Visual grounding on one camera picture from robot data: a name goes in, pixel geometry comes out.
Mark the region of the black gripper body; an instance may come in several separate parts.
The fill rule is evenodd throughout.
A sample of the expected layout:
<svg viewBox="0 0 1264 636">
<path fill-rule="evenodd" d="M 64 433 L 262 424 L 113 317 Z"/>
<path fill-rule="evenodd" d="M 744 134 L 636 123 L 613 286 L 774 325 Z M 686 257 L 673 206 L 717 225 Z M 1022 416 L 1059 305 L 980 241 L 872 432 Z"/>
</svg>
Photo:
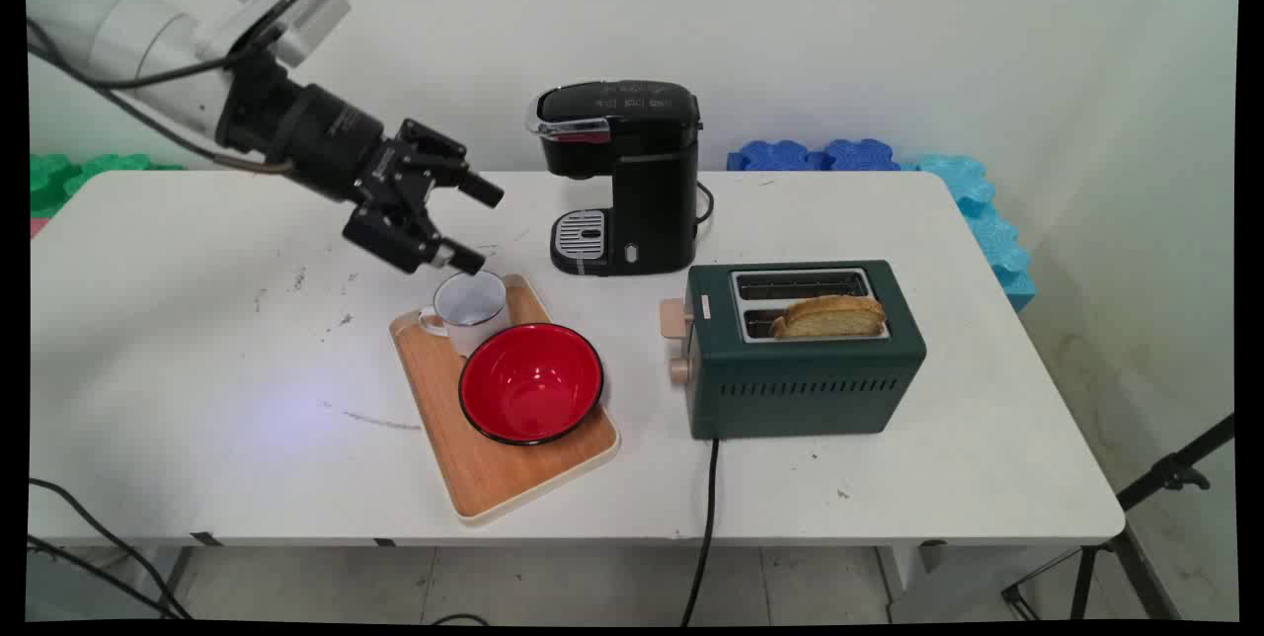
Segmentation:
<svg viewBox="0 0 1264 636">
<path fill-rule="evenodd" d="M 215 163 L 233 171 L 281 174 L 335 202 L 423 211 L 428 188 L 399 171 L 430 129 L 402 119 L 389 137 L 379 119 L 317 86 L 296 83 L 276 58 L 245 58 L 228 70 L 217 118 Z"/>
</svg>

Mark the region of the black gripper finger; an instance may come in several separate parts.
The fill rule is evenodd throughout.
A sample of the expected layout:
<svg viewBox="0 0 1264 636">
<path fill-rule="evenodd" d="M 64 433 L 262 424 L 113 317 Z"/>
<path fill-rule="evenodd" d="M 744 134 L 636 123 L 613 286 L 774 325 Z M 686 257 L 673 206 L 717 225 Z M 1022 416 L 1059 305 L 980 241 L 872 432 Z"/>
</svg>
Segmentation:
<svg viewBox="0 0 1264 636">
<path fill-rule="evenodd" d="M 394 140 L 406 147 L 396 164 L 399 182 L 407 180 L 410 183 L 425 185 L 426 192 L 432 188 L 458 188 L 488 209 L 495 209 L 502 202 L 506 191 L 470 167 L 466 161 L 468 149 L 460 142 L 415 119 L 403 119 Z"/>
<path fill-rule="evenodd" d="M 427 212 L 389 214 L 362 205 L 348 217 L 343 236 L 406 274 L 423 266 L 477 274 L 487 262 L 485 255 L 442 235 Z"/>
</svg>

